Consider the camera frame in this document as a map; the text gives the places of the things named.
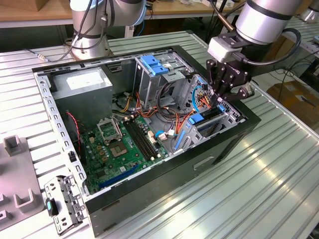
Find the expansion card bracket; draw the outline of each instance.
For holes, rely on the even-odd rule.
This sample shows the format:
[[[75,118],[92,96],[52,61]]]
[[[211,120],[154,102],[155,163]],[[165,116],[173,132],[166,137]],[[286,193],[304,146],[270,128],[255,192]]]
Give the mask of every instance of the expansion card bracket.
[[[87,211],[73,175],[57,176],[44,185],[46,207],[59,236],[77,227]]]

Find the motherboard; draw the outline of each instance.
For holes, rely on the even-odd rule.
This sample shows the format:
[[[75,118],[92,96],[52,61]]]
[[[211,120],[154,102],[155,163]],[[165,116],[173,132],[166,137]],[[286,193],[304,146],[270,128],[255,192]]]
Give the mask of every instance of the motherboard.
[[[168,157],[152,135],[154,132],[142,116],[127,121],[103,121],[81,134],[89,192],[96,193]]]

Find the workbench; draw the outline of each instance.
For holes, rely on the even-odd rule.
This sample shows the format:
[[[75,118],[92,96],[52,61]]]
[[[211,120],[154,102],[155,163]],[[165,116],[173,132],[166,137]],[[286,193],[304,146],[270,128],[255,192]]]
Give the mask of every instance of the workbench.
[[[225,7],[223,12],[227,13],[231,9]],[[180,3],[179,0],[172,2],[156,1],[153,5],[153,11],[147,10],[145,20],[204,17],[212,14],[213,8],[202,3],[195,2],[187,6]],[[68,0],[49,0],[38,12],[0,5],[0,28],[67,24],[73,24],[72,11]],[[132,27],[127,26],[125,37],[133,36],[133,32]]]
[[[170,45],[203,66],[210,58],[207,45],[184,31],[110,40],[115,54]],[[35,51],[57,59],[66,48]],[[27,137],[45,199],[43,185],[68,173],[31,72],[47,63],[25,51],[0,53],[0,62],[0,139]],[[99,238],[306,238],[319,222],[319,137],[252,85],[255,96],[243,102],[262,120],[255,130],[219,164]],[[3,239],[56,237],[47,211],[0,232]],[[93,238],[88,220],[62,238]]]
[[[297,17],[293,17],[287,28],[295,28],[301,34],[302,41],[300,47],[309,53],[314,53],[315,57],[319,57],[319,44],[313,41],[314,36],[319,36],[319,22],[317,23],[306,23]],[[285,32],[283,36],[290,39],[291,41],[296,41],[296,36],[292,32]]]

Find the green circuit board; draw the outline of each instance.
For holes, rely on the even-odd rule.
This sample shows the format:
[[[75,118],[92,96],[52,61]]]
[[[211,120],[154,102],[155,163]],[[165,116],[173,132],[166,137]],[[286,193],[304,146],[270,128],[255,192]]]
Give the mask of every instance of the green circuit board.
[[[135,119],[135,123],[143,127],[141,128],[142,131],[150,130],[141,116]],[[102,129],[104,136],[116,132],[109,125]],[[134,173],[136,173],[168,157],[164,147],[157,144],[157,148],[154,145],[152,147],[160,157],[155,157],[154,160],[145,159],[126,130],[124,123],[118,122],[118,126],[123,136],[122,140],[110,142],[109,145],[106,145],[103,141],[98,127],[81,134],[86,150],[86,164],[83,167],[87,175],[86,185],[90,194],[98,192],[101,189],[100,185],[108,180],[123,175],[130,170],[134,170]]]

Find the aluminum extrusion table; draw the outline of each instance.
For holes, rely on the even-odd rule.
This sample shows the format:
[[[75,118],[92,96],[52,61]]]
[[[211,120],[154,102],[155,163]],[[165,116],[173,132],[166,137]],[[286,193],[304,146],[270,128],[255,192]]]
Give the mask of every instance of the aluminum extrusion table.
[[[287,28],[288,27],[295,28],[300,32],[302,37],[300,46],[303,49],[305,49],[309,53],[318,52],[314,54],[314,56],[319,57],[319,44],[313,41],[314,36],[319,35],[319,22],[309,24],[297,17],[293,17],[289,21]],[[294,42],[296,41],[296,36],[292,32],[285,32],[283,33],[283,36]]]
[[[206,44],[184,31],[110,41],[116,54],[176,44],[202,65],[209,58]],[[36,51],[57,59],[66,48]],[[44,198],[43,185],[68,172],[31,73],[45,64],[25,51],[0,53],[0,138],[27,137]],[[262,121],[225,160],[99,238],[306,238],[319,222],[319,138],[255,87],[244,103]],[[0,232],[56,237],[47,211]],[[85,219],[62,238],[93,233]]]

